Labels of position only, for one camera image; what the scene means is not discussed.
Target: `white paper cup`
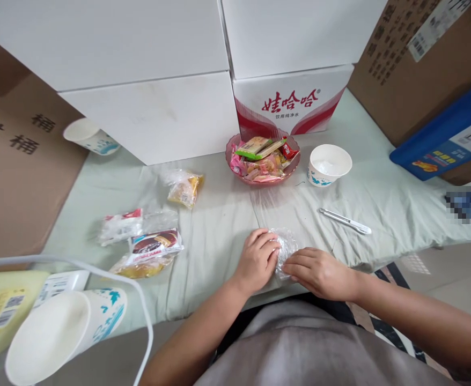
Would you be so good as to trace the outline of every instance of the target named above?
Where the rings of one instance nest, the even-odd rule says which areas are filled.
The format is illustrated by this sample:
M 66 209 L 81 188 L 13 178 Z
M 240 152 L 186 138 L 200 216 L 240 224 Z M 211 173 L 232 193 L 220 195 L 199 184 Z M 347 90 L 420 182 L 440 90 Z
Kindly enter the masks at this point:
M 10 345 L 5 372 L 16 386 L 34 385 L 108 337 L 123 320 L 127 295 L 120 288 L 63 292 L 25 319 Z
M 320 145 L 311 153 L 307 179 L 316 187 L 327 187 L 352 169 L 352 157 L 336 145 Z
M 88 118 L 74 121 L 64 130 L 64 138 L 99 155 L 109 155 L 121 145 Z

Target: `pink glass bowl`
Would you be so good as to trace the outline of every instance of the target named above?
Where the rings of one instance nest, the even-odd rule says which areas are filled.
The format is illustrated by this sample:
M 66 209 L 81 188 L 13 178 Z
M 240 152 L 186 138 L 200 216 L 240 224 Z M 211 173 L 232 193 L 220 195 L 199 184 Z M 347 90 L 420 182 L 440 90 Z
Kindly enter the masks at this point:
M 287 137 L 288 138 L 288 144 L 291 147 L 292 150 L 298 150 L 300 151 L 300 146 L 296 143 L 296 141 L 293 139 L 293 137 L 290 137 L 289 134 L 287 134 L 285 131 L 282 130 L 275 130 L 272 135 L 267 136 L 271 138 L 273 141 L 278 141 L 279 139 L 282 139 L 282 137 Z M 250 181 L 242 176 L 238 175 L 235 173 L 231 168 L 230 168 L 230 159 L 232 158 L 232 144 L 238 146 L 239 143 L 241 142 L 241 134 L 237 134 L 233 136 L 229 142 L 226 144 L 226 151 L 225 151 L 225 158 L 226 158 L 226 163 L 230 169 L 230 171 L 241 181 L 243 181 L 247 185 L 252 185 L 256 187 L 273 187 L 280 185 L 284 181 L 286 181 L 291 175 L 295 172 L 296 168 L 298 167 L 298 164 L 300 163 L 300 153 L 295 157 L 293 162 L 287 166 L 287 168 L 284 170 L 285 176 L 281 180 L 277 181 L 271 181 L 271 182 L 255 182 L 255 181 Z

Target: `hand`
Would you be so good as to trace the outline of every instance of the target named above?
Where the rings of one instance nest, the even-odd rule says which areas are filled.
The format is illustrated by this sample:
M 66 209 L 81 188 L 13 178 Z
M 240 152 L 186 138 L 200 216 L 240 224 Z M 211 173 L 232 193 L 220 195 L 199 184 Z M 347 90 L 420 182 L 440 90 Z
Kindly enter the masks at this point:
M 247 237 L 232 281 L 248 297 L 269 281 L 277 265 L 280 244 L 274 233 L 256 229 Z
M 358 272 L 316 248 L 296 251 L 282 270 L 319 298 L 354 301 L 359 292 Z

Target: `tile floor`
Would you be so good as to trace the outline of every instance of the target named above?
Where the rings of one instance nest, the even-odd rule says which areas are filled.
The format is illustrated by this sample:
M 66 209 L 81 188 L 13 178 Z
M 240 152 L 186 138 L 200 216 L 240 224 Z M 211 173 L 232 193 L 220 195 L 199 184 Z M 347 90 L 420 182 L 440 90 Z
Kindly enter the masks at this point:
M 412 290 L 425 293 L 471 314 L 471 244 L 428 249 L 397 261 Z M 178 328 L 181 321 L 154 328 L 152 354 Z M 145 350 L 144 329 L 102 342 L 65 365 L 39 386 L 130 386 Z M 10 383 L 0 371 L 0 386 Z

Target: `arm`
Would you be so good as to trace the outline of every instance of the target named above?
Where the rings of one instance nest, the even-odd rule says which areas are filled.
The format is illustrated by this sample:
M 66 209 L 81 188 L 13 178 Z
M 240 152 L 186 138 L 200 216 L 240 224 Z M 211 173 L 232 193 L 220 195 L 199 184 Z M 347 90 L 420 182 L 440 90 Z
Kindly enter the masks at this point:
M 249 297 L 271 278 L 280 244 L 257 229 L 246 239 L 232 276 L 207 299 L 150 360 L 139 386 L 192 385 L 205 372 L 216 348 Z
M 354 271 L 318 249 L 302 249 L 286 263 L 284 272 L 316 296 L 353 302 L 397 328 L 442 365 L 471 370 L 471 315 Z

